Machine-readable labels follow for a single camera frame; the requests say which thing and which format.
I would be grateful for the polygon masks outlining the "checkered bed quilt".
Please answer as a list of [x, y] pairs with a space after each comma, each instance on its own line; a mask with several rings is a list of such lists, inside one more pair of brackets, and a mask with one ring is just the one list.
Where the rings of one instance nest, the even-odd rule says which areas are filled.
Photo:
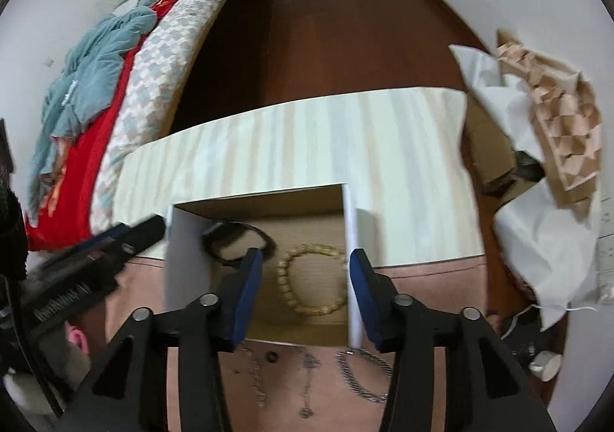
[[93, 234], [112, 222], [125, 158], [168, 133], [187, 76], [226, 0], [158, 0], [156, 27], [136, 52], [110, 131], [85, 223]]

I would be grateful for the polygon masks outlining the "white round cup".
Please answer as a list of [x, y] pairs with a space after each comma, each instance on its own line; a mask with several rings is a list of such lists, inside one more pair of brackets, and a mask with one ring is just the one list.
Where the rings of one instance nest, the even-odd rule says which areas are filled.
[[562, 366], [562, 355], [552, 351], [541, 351], [529, 364], [529, 371], [542, 382], [556, 377]]

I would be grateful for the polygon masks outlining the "striped pastel table cloth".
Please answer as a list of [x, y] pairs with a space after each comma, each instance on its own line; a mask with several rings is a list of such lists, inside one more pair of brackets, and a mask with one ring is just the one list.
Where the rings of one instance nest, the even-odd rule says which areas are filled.
[[125, 159], [114, 221], [179, 202], [345, 184], [377, 266], [480, 256], [461, 157], [463, 92], [396, 88], [301, 99], [206, 122]]

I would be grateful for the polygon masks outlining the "brown cardboard box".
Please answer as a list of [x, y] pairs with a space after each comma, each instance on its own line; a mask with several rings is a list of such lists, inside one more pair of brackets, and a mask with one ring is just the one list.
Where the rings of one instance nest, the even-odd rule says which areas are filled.
[[471, 93], [467, 95], [465, 133], [481, 191], [497, 199], [499, 208], [544, 179], [541, 163], [514, 149], [508, 136]]

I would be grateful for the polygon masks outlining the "red blanket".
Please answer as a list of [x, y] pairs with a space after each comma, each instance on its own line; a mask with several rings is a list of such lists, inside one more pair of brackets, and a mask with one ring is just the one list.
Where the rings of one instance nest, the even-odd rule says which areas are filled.
[[[159, 20], [161, 12], [154, 8], [154, 4], [151, 8]], [[93, 233], [85, 223], [86, 212], [92, 200], [92, 189], [110, 131], [124, 99], [135, 54], [147, 36], [139, 39], [136, 48], [127, 54], [110, 107], [94, 120], [69, 148], [59, 179], [38, 212], [38, 224], [32, 225], [26, 215], [26, 232], [30, 249], [62, 249], [92, 237]]]

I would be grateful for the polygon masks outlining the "teal blue blanket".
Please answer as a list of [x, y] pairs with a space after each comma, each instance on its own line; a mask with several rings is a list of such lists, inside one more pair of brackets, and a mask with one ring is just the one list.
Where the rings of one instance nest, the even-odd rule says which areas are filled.
[[28, 166], [26, 215], [38, 212], [59, 179], [69, 148], [111, 105], [127, 54], [158, 20], [158, 0], [101, 0], [103, 17], [67, 52], [41, 107], [41, 133]]

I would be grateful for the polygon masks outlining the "pink suede table cloth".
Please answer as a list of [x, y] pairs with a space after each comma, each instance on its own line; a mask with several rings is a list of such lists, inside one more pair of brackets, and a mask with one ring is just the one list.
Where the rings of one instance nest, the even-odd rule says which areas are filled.
[[[425, 305], [458, 313], [465, 306], [484, 310], [487, 266], [483, 256], [425, 265], [387, 267], [398, 291]], [[139, 306], [162, 309], [164, 263], [135, 259], [119, 277], [120, 288], [80, 316], [91, 354], [101, 352]], [[344, 348], [277, 346], [248, 341], [220, 356], [231, 425], [236, 431], [376, 431], [384, 406], [360, 397], [343, 380], [337, 359], [350, 366], [357, 382], [383, 396], [389, 378], [382, 366]]]

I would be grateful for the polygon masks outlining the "black smart watch band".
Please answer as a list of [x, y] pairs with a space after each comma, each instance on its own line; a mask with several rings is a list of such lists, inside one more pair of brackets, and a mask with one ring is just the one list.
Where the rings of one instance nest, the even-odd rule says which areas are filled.
[[208, 256], [223, 266], [237, 269], [243, 262], [244, 256], [226, 259], [220, 255], [220, 252], [223, 248], [237, 242], [248, 231], [253, 231], [262, 240], [263, 245], [258, 248], [262, 256], [265, 259], [272, 257], [277, 245], [268, 234], [252, 224], [229, 219], [215, 220], [211, 227], [203, 232], [201, 237], [203, 250]]

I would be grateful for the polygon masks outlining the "white cardboard box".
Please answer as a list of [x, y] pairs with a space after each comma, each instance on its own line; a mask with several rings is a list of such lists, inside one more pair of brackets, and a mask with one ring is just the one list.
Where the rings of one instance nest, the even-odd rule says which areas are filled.
[[[168, 210], [164, 306], [179, 309], [200, 294], [216, 290], [232, 270], [204, 252], [202, 234], [215, 220], [246, 222], [264, 231], [277, 245], [274, 255], [262, 265], [247, 337], [284, 345], [359, 347], [363, 324], [348, 257], [362, 245], [361, 217], [347, 184], [176, 203]], [[340, 309], [326, 316], [297, 313], [284, 300], [278, 284], [277, 268], [285, 254], [312, 244], [332, 247], [342, 258], [307, 253], [292, 259], [289, 282], [305, 306], [342, 302]], [[248, 231], [220, 255], [232, 259], [262, 245], [260, 237]]]

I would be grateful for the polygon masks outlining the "geometric beige patterned cloth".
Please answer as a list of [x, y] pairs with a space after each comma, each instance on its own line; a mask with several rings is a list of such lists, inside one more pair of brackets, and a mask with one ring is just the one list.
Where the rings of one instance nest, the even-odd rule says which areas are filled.
[[531, 124], [556, 205], [586, 219], [602, 152], [601, 110], [592, 85], [579, 70], [527, 48], [505, 29], [497, 30], [497, 59], [502, 73], [529, 86]]

